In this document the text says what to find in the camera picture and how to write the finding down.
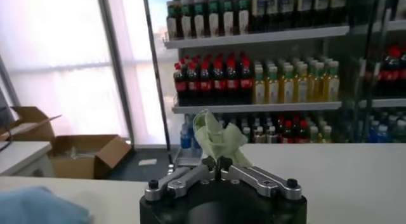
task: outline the cardboard box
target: cardboard box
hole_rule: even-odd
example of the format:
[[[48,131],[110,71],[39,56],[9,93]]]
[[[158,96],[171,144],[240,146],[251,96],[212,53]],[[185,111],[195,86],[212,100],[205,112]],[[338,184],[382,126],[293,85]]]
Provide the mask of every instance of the cardboard box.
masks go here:
[[[51,121],[60,117],[48,117],[37,107],[11,107],[19,116],[19,120],[12,122],[8,129],[15,141],[45,141],[54,138]],[[0,140],[6,140],[9,133],[6,128],[0,128]]]
[[[56,177],[84,179],[106,177],[131,149],[118,135],[57,136],[52,147],[50,157]],[[67,152],[72,147],[77,154],[90,157],[69,157]]]

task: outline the plastic bottle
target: plastic bottle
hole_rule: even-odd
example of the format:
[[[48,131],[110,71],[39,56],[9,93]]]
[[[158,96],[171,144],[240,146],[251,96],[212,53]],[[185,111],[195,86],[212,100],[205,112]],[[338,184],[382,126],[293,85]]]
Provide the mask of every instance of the plastic bottle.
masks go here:
[[[181,0],[182,5],[182,30],[185,39],[191,39],[195,35],[195,24],[191,0]]]
[[[283,81],[283,91],[282,91],[282,96],[281,99],[283,100],[283,103],[292,103],[293,102],[293,66],[292,65],[286,65],[285,66],[285,78]]]
[[[314,25],[325,25],[329,20],[329,0],[315,0]]]
[[[220,35],[220,10],[218,0],[209,0],[209,25],[210,36],[218,37]]]
[[[213,80],[214,80],[214,92],[216,95],[216,103],[217,104],[226,103],[225,100],[226,79],[223,72],[223,64],[219,60],[215,61],[214,63]]]
[[[393,130],[391,139],[393,143],[406,143],[406,121],[399,120]]]
[[[276,104],[279,101],[279,81],[278,68],[271,65],[268,67],[268,77],[266,79],[266,101],[270,104]]]
[[[253,32],[262,32],[265,27],[266,0],[252,0],[251,6],[251,30]]]
[[[238,3],[239,3],[240,34],[248,34],[249,30],[248,0],[238,0]]]
[[[378,127],[378,134],[377,134],[377,143],[388,143],[389,136],[388,136],[388,127],[386,125],[379,125]]]
[[[284,133],[282,135],[282,143],[293,143],[292,122],[286,121]]]
[[[330,0],[331,23],[339,24],[346,21],[346,0]]]
[[[223,0],[224,4],[224,34],[226,36],[234,35],[234,8],[233,0]]]
[[[298,27],[311,26],[313,0],[298,0],[296,11],[296,25]]]
[[[266,131],[266,142],[278,143],[278,135],[276,134],[275,126],[270,126],[268,131]]]
[[[265,103],[265,82],[263,79],[263,68],[260,62],[255,62],[255,87],[254,87],[254,103]]]

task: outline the beverage bottle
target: beverage bottle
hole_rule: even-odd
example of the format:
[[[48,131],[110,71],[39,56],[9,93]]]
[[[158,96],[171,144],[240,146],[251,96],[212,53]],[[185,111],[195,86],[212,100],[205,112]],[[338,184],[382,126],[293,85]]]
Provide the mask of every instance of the beverage bottle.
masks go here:
[[[313,0],[298,0],[296,11],[296,25],[298,27],[311,26]]]
[[[309,143],[309,136],[308,136],[308,125],[306,121],[300,121],[300,130],[298,133],[298,137],[296,138],[296,143]]]
[[[227,96],[231,103],[238,103],[240,99],[240,83],[239,78],[237,76],[237,72],[235,71],[235,60],[230,58],[227,61]]]
[[[284,133],[282,134],[282,143],[293,143],[292,122],[286,121]]]
[[[193,8],[191,0],[181,0],[182,5],[182,30],[185,39],[191,39],[195,35],[195,23],[193,18]]]
[[[241,93],[243,103],[252,104],[252,72],[246,58],[242,60]]]
[[[266,0],[265,22],[268,31],[276,31],[279,29],[280,15],[278,6],[278,0]]]
[[[399,120],[396,128],[392,132],[391,136],[393,143],[405,143],[406,142],[406,121]]]
[[[226,103],[225,100],[225,92],[226,92],[226,79],[223,72],[223,64],[221,61],[216,60],[214,63],[214,70],[213,70],[213,80],[214,80],[214,92],[216,94],[216,103],[217,104],[224,104]]]
[[[254,87],[254,103],[265,103],[265,82],[263,79],[263,68],[260,62],[255,62],[255,87]]]
[[[196,63],[188,64],[188,101],[190,105],[196,105],[199,101],[200,81],[196,71]]]
[[[346,0],[330,0],[331,23],[339,24],[346,21]]]
[[[279,0],[280,4],[280,27],[289,29],[295,25],[294,22],[294,0]]]
[[[331,143],[331,127],[330,126],[324,126],[323,128],[323,143]]]
[[[248,0],[238,0],[238,3],[239,3],[240,34],[248,34],[249,30]]]
[[[266,131],[266,142],[278,143],[278,135],[276,134],[275,126],[270,126],[268,131]]]
[[[310,143],[318,143],[318,128],[316,126],[310,127]]]
[[[195,3],[195,28],[196,28],[196,37],[203,38],[206,36],[208,28],[208,19],[207,19],[207,10],[206,3],[204,0],[193,0]]]
[[[226,36],[234,35],[234,8],[233,0],[223,0],[224,4],[224,34]]]
[[[388,127],[386,125],[379,125],[378,127],[378,134],[377,134],[377,143],[388,143],[389,136],[388,136]]]
[[[315,0],[314,25],[325,25],[329,20],[329,0]]]
[[[292,103],[293,102],[293,66],[292,65],[286,65],[285,66],[285,78],[283,80],[283,85],[282,85],[282,96],[281,100],[283,100],[283,103]]]
[[[251,30],[252,32],[263,32],[265,27],[266,0],[252,0],[251,6]]]
[[[209,62],[203,61],[200,70],[200,89],[202,91],[202,98],[200,104],[211,105],[213,104],[213,81],[209,71]]]
[[[324,100],[327,102],[338,101],[338,91],[340,87],[340,79],[338,77],[339,62],[333,61],[329,63],[329,76],[325,77],[324,85]]]
[[[181,71],[180,64],[175,64],[175,73],[173,74],[173,79],[175,82],[176,92],[178,94],[178,104],[179,106],[184,106],[186,104],[187,99],[187,83],[186,77],[183,75]]]
[[[266,79],[267,102],[277,104],[279,102],[279,81],[278,68],[274,65],[268,66],[268,77]]]
[[[220,35],[220,7],[218,0],[209,0],[209,25],[210,25],[210,36],[211,37],[218,37]]]
[[[294,87],[295,102],[308,102],[308,76],[307,64],[299,64],[299,77]]]
[[[183,37],[182,23],[179,12],[179,1],[168,1],[167,5],[167,32],[169,40],[180,39]]]

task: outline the shelf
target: shelf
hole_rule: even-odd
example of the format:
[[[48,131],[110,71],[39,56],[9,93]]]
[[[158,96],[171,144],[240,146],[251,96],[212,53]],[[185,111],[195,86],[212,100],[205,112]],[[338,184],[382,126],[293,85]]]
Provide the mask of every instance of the shelf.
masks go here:
[[[262,104],[262,105],[213,105],[200,107],[172,108],[175,114],[197,114],[203,110],[212,113],[243,113],[243,112],[280,112],[297,110],[337,110],[341,102],[316,102],[316,103],[292,103],[292,104]]]
[[[233,44],[265,43],[272,41],[335,37],[346,35],[347,33],[349,33],[349,31],[349,26],[325,27],[316,29],[294,29],[280,32],[266,32],[261,34],[164,41],[164,44],[167,49],[195,48],[203,46],[222,46]]]

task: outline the red soda bottle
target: red soda bottle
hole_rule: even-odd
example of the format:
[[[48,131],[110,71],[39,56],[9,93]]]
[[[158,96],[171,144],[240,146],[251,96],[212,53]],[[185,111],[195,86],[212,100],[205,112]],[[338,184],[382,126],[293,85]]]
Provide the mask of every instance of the red soda bottle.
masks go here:
[[[225,91],[226,91],[226,79],[223,72],[223,63],[220,60],[216,60],[213,69],[214,91],[216,93],[216,103],[224,104]]]
[[[196,71],[196,63],[189,62],[188,67],[188,101],[190,105],[196,105],[199,102],[200,92],[199,74]]]
[[[282,135],[282,143],[293,143],[292,122],[286,121],[284,133]]]
[[[211,100],[213,96],[213,81],[209,71],[209,62],[203,61],[200,70],[200,90],[202,91],[202,98],[200,104],[210,105],[213,103]]]
[[[242,59],[241,95],[243,104],[252,103],[252,72],[247,58]]]
[[[229,57],[227,61],[227,96],[230,103],[238,103],[239,96],[239,78],[237,71],[235,70],[235,60],[233,57]]]
[[[187,98],[187,84],[186,77],[181,71],[181,65],[179,63],[175,64],[175,73],[173,74],[173,79],[175,81],[176,92],[178,93],[178,105],[184,106]]]

